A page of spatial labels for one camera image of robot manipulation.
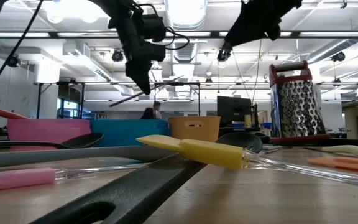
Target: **desk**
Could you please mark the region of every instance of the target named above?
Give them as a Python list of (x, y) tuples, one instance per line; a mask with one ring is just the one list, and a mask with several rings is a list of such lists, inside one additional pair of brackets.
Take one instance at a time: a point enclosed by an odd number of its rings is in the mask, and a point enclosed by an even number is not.
[[(267, 154), (305, 164), (329, 154), (304, 149)], [(37, 166), (100, 167), (114, 158), (77, 159)], [(0, 223), (28, 223), (126, 172), (56, 185), (0, 190)], [(150, 223), (358, 223), (358, 187), (293, 172), (206, 166), (177, 190)]]

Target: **ceiling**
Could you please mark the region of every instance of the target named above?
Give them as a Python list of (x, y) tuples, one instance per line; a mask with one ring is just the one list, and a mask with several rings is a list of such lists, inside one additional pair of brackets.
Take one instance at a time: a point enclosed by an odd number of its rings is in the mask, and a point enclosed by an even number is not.
[[(141, 3), (149, 2), (155, 5), (158, 13), (164, 17), (165, 24), (168, 24), (165, 18), (164, 1), (145, 0), (137, 1)], [(191, 6), (193, 1), (183, 0), (183, 5)], [(5, 3), (0, 14), (0, 32), (17, 31), (22, 32), (38, 1), (8, 1)], [(32, 25), (32, 32), (71, 32), (71, 31), (108, 31), (108, 17), (105, 13), (96, 8), (99, 19), (94, 23), (86, 23), (81, 19), (81, 15), (86, 14), (90, 9), (70, 9), (69, 16), (59, 23), (52, 23), (48, 20), (48, 11), (51, 11), (53, 1), (45, 1), (39, 16)], [(348, 7), (340, 9), (342, 0), (304, 0), (303, 6), (298, 10), (292, 10), (282, 18), (280, 27), (282, 30), (318, 30), (318, 31), (346, 31), (355, 30), (358, 26), (358, 1), (348, 1)], [(227, 31), (231, 28), (237, 19), (240, 10), (240, 3), (237, 0), (209, 0), (206, 8), (205, 22), (201, 30), (208, 31)], [(67, 56), (56, 53), (56, 50), (62, 46), (66, 40), (55, 39), (26, 39), (22, 46), (40, 47), (59, 58), (64, 65), (61, 69), (61, 77), (74, 77), (78, 81), (95, 81), (95, 74), (84, 68), (83, 65), (71, 63)], [(87, 44), (91, 49), (91, 58), (99, 63), (103, 70), (107, 71), (113, 78), (117, 77), (122, 82), (131, 82), (122, 75), (125, 71), (125, 61), (113, 62), (111, 55), (114, 49), (119, 49), (121, 43), (118, 39), (77, 39), (78, 44)], [(242, 44), (233, 48), (232, 56), (226, 62), (223, 68), (218, 67), (216, 60), (217, 51), (223, 43), (223, 39), (197, 39), (198, 47), (196, 57), (192, 63), (196, 64), (193, 76), (189, 79), (191, 82), (205, 82), (207, 72), (211, 72), (213, 82), (241, 82), (241, 77), (245, 82), (266, 82), (269, 80), (269, 65), (296, 62), (297, 55), (307, 57), (307, 55), (319, 50), (325, 45), (335, 41), (335, 39), (278, 39), (272, 42), (269, 39), (257, 40)], [(17, 40), (0, 39), (0, 46), (13, 46)], [(343, 62), (337, 62), (333, 69), (333, 62), (323, 60), (319, 63), (322, 81), (331, 82), (334, 74), (341, 75), (358, 71), (358, 43), (343, 50), (346, 59)], [(169, 79), (173, 75), (172, 51), (167, 50), (167, 55), (159, 65), (162, 69), (162, 78)], [(358, 74), (343, 82), (358, 82)], [(207, 86), (205, 88), (216, 88), (216, 86)], [(232, 89), (240, 90), (241, 86), (232, 86)], [(114, 88), (106, 86), (89, 86), (92, 91), (111, 91)], [(355, 90), (356, 87), (349, 86), (343, 88), (343, 92)]]

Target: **blue bin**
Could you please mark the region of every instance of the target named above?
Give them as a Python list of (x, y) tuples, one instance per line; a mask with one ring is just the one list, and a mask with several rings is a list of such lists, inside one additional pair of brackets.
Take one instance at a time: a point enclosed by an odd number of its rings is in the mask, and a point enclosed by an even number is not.
[(170, 136), (168, 122), (163, 120), (92, 120), (92, 133), (103, 133), (104, 137), (95, 147), (139, 146), (136, 138), (151, 134)]

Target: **orange spatula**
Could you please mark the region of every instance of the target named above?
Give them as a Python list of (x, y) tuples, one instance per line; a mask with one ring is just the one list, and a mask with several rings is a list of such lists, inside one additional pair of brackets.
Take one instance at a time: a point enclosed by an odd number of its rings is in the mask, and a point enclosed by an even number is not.
[(350, 157), (319, 157), (308, 159), (313, 165), (358, 170), (358, 159)]

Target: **yellow spatula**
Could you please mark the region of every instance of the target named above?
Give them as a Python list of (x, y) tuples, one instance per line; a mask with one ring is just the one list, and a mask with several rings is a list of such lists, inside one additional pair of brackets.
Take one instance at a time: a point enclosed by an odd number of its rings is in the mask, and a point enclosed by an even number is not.
[(242, 169), (247, 160), (242, 158), (243, 148), (199, 140), (179, 140), (168, 136), (146, 136), (136, 140), (171, 151), (178, 152), (186, 159), (226, 167)]

